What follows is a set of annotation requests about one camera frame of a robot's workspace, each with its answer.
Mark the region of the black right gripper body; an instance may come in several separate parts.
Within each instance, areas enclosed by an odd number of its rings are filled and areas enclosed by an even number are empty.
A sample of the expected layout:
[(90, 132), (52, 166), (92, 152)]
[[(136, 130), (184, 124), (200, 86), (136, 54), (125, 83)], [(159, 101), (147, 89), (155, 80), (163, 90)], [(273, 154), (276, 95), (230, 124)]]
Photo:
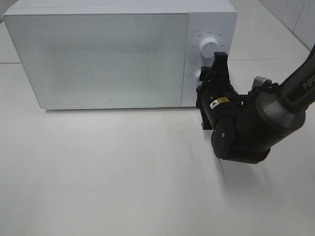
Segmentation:
[(197, 90), (197, 105), (200, 109), (203, 129), (215, 130), (217, 122), (224, 118), (236, 118), (239, 114), (238, 93), (229, 79), (204, 81)]

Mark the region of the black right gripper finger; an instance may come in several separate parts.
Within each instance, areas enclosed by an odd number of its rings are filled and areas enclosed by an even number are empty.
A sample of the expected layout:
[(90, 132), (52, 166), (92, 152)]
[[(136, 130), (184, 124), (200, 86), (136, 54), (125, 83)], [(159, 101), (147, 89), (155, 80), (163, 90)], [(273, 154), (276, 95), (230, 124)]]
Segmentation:
[(200, 70), (200, 76), (199, 76), (199, 81), (200, 82), (206, 82), (210, 80), (211, 77), (211, 67), (203, 66), (201, 67)]
[(214, 62), (208, 74), (208, 81), (222, 80), (226, 83), (230, 82), (227, 60), (228, 55), (225, 52), (214, 53)]

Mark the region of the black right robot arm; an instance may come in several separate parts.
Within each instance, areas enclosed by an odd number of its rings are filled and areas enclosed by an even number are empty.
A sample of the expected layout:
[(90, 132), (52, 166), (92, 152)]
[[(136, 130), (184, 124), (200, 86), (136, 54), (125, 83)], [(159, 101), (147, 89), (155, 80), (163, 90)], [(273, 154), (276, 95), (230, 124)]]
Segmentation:
[(301, 128), (315, 100), (315, 53), (281, 84), (256, 77), (247, 94), (238, 94), (228, 72), (228, 56), (216, 52), (202, 67), (196, 106), (202, 128), (211, 130), (214, 154), (222, 160), (256, 164), (271, 147)]

